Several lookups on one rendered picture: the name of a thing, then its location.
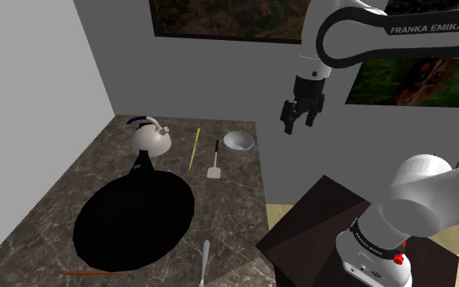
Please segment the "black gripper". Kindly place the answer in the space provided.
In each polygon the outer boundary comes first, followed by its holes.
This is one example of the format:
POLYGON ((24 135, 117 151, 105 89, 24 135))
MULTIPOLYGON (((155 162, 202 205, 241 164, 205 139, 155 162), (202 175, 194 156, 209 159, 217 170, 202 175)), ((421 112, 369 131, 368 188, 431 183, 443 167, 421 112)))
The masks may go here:
POLYGON ((293 87, 294 100, 284 102, 280 115, 286 134, 293 133, 293 125, 300 117, 299 113, 308 111, 305 124, 309 127, 313 126, 316 116, 322 112, 324 107, 324 83, 324 79, 310 80, 296 76, 293 87))

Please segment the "white bowl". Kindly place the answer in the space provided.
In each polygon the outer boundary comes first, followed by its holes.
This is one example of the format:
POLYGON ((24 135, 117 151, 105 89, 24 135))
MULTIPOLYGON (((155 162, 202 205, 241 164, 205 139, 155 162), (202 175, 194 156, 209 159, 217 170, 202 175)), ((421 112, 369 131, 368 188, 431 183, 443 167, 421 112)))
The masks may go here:
POLYGON ((254 146, 254 138, 244 131, 230 131, 223 137, 230 152, 245 154, 254 146))

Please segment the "yellow stick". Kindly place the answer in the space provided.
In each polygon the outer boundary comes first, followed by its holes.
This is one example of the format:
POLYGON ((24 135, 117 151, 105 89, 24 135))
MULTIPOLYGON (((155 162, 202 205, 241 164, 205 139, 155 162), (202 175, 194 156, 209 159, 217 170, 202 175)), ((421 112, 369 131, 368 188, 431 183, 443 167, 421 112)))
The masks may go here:
POLYGON ((193 161, 194 161, 194 158, 195 158, 195 155, 196 155, 196 146, 197 146, 197 142, 198 142, 198 139, 199 139, 200 132, 201 132, 201 128, 198 127, 197 130, 196 130, 195 141, 194 141, 194 144, 193 144, 193 147, 192 147, 192 154, 191 154, 191 158, 190 158, 190 161, 189 161, 188 171, 190 171, 192 169, 192 164, 193 164, 193 161))

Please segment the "dark robot stand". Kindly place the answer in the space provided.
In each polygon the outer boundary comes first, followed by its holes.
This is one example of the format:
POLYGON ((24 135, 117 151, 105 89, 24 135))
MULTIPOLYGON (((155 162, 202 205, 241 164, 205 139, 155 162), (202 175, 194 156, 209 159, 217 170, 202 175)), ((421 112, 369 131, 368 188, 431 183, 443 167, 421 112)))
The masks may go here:
MULTIPOLYGON (((272 262, 277 287, 368 287, 348 274, 335 249, 369 203, 323 176, 265 235, 256 247, 272 262)), ((455 287, 459 258, 425 237, 405 247, 412 265, 412 287, 455 287)))

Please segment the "silver spoon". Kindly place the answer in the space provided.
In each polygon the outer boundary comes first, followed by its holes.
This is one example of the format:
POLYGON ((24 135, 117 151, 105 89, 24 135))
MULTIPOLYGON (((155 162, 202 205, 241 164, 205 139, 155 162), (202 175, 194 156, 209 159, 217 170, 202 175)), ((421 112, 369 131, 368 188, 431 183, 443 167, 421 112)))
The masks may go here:
POLYGON ((209 257, 209 251, 210 251, 210 241, 204 240, 203 249, 202 249, 202 259, 201 259, 201 278, 200 278, 200 283, 198 287, 204 287, 205 285, 205 272, 206 272, 206 266, 207 266, 208 257, 209 257))

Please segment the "black frying pan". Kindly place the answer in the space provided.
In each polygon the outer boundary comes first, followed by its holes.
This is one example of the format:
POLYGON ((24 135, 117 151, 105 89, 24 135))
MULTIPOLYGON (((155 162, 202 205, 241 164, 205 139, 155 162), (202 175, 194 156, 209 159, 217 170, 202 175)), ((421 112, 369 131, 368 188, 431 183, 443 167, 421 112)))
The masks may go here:
POLYGON ((195 197, 179 176, 141 150, 130 172, 105 184, 74 224, 77 255, 105 272, 140 269, 168 254, 190 228, 195 197))

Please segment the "orange stick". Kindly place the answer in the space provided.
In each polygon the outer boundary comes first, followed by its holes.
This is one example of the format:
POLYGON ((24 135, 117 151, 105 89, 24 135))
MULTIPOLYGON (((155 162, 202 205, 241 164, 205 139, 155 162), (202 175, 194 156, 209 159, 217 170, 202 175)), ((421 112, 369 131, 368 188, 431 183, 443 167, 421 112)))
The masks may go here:
POLYGON ((84 276, 84 275, 124 275, 125 272, 105 272, 105 271, 96 271, 96 270, 89 270, 89 271, 64 271, 62 272, 63 275, 70 275, 70 276, 84 276))

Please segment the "green and brown wall picture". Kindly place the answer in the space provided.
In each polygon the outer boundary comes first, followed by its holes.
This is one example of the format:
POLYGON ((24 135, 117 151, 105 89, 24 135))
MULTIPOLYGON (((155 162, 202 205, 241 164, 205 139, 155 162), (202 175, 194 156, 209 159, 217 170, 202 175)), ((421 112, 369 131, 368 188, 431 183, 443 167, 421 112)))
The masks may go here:
POLYGON ((459 60, 367 60, 346 103, 459 108, 459 60))

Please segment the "dark landscape wall picture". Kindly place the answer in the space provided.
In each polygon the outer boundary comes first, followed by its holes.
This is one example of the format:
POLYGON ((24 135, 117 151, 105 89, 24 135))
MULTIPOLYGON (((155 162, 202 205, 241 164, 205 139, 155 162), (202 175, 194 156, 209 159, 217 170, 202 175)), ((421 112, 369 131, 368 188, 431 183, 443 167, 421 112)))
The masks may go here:
MULTIPOLYGON (((317 0, 149 0, 158 37, 299 44, 317 0)), ((360 0, 388 15, 459 8, 459 0, 360 0)))

